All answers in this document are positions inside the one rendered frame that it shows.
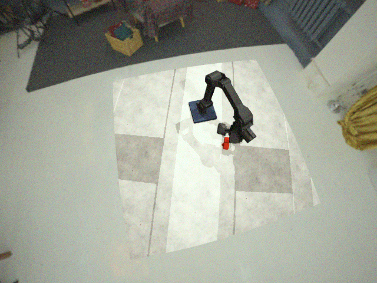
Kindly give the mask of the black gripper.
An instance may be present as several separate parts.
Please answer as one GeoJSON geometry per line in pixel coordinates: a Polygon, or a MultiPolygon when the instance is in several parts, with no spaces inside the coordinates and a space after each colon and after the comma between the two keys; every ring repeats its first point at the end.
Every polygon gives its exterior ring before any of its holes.
{"type": "Polygon", "coordinates": [[[230,128],[228,129],[226,124],[224,123],[219,123],[218,125],[218,129],[217,129],[217,134],[221,134],[223,136],[226,135],[226,133],[228,133],[230,130],[232,130],[233,132],[236,132],[236,133],[239,133],[240,136],[242,136],[240,133],[241,131],[236,131],[234,128],[233,128],[233,124],[231,124],[230,128]]]}

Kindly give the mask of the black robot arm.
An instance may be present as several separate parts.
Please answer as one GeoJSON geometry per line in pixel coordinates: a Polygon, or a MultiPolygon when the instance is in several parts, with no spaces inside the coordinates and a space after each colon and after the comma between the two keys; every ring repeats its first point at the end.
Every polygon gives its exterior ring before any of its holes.
{"type": "Polygon", "coordinates": [[[251,130],[251,126],[253,125],[253,114],[249,108],[242,103],[231,84],[231,80],[225,76],[225,73],[213,71],[205,76],[205,83],[207,86],[204,92],[204,98],[196,103],[199,114],[208,113],[207,109],[213,105],[211,98],[215,88],[218,87],[222,89],[234,110],[233,118],[235,121],[233,123],[233,128],[236,131],[241,131],[240,134],[242,135],[240,136],[239,133],[230,130],[228,132],[229,143],[240,143],[243,141],[243,138],[246,143],[252,141],[256,137],[251,130]]]}

